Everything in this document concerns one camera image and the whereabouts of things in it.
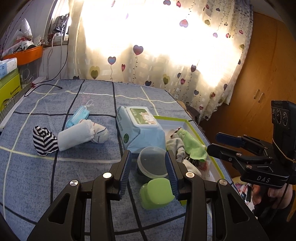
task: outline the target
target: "curtain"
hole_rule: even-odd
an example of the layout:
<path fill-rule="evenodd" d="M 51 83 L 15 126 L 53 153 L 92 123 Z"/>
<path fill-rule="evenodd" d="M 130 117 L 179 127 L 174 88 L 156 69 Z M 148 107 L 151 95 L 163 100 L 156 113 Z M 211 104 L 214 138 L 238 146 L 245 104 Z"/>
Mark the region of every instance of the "curtain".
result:
<path fill-rule="evenodd" d="M 68 73 L 162 88 L 209 119 L 248 51 L 249 0 L 69 0 Z"/>

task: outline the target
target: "camera lens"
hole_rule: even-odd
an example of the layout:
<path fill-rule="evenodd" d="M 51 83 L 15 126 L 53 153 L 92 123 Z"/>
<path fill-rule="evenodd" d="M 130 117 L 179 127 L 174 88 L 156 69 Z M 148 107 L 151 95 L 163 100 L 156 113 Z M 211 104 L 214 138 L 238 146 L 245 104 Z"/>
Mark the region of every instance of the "camera lens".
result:
<path fill-rule="evenodd" d="M 275 120 L 275 118 L 276 118 L 276 111 L 272 109 L 272 119 Z"/>
<path fill-rule="evenodd" d="M 283 125 L 286 126 L 288 124 L 288 117 L 287 117 L 287 113 L 284 112 L 283 113 Z"/>
<path fill-rule="evenodd" d="M 278 124 L 281 123 L 281 111 L 280 110 L 276 111 L 276 121 L 278 122 Z"/>

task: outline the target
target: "cabinet door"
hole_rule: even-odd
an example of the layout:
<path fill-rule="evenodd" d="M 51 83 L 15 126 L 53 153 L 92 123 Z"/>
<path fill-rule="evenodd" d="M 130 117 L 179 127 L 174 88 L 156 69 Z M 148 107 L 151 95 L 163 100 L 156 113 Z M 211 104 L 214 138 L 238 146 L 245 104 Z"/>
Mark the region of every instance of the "cabinet door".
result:
<path fill-rule="evenodd" d="M 248 114 L 247 125 L 242 126 L 242 131 L 271 142 L 271 100 L 289 100 L 296 103 L 296 41 L 287 27 L 279 21 L 274 56 L 264 82 L 265 85 L 257 98 L 257 107 Z"/>
<path fill-rule="evenodd" d="M 248 134 L 254 126 L 248 119 L 251 111 L 257 111 L 258 98 L 254 95 L 269 81 L 269 69 L 274 55 L 277 36 L 277 20 L 254 13 L 253 32 L 249 50 L 241 73 L 234 87 L 230 105 L 223 104 L 218 111 L 200 125 L 210 142 L 215 142 L 218 132 L 230 135 Z"/>

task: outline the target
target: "blue checkered bedsheet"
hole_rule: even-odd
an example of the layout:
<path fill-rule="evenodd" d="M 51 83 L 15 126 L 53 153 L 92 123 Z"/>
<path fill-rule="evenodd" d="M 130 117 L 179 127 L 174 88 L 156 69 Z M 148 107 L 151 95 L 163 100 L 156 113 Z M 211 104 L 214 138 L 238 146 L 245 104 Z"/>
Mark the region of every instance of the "blue checkered bedsheet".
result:
<path fill-rule="evenodd" d="M 120 160 L 124 149 L 116 129 L 118 106 L 147 106 L 154 115 L 187 119 L 209 144 L 191 117 L 165 90 L 94 80 L 54 80 L 51 84 L 63 89 L 45 85 L 32 92 L 15 110 L 0 137 L 0 211 L 20 240 L 27 239 L 69 181 L 93 180 Z M 57 154 L 38 156 L 33 146 L 33 127 L 46 127 L 57 135 L 64 130 L 75 110 L 90 99 L 94 106 L 89 109 L 89 119 L 108 128 L 109 140 L 104 144 L 88 142 Z M 231 182 L 221 161 L 216 161 Z M 111 203 L 116 240 L 181 240 L 185 208 L 173 200 L 165 208 L 144 210 L 139 199 L 141 185 L 135 181 L 134 174 L 132 168 L 123 199 Z M 90 202 L 85 240 L 89 240 L 89 211 Z M 211 239 L 210 217 L 208 223 Z"/>

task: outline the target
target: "green label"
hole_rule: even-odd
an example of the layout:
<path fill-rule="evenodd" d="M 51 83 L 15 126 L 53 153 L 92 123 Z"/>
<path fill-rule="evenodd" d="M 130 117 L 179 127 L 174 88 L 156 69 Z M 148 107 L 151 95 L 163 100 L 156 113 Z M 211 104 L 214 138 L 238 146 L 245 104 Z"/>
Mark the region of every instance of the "green label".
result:
<path fill-rule="evenodd" d="M 130 108 L 133 117 L 139 125 L 156 125 L 153 115 L 149 114 L 145 109 Z"/>
<path fill-rule="evenodd" d="M 124 135 L 124 137 L 123 137 L 123 141 L 124 141 L 124 143 L 128 143 L 128 140 L 129 140 L 129 136 L 128 136 L 128 134 L 126 133 L 126 134 Z"/>

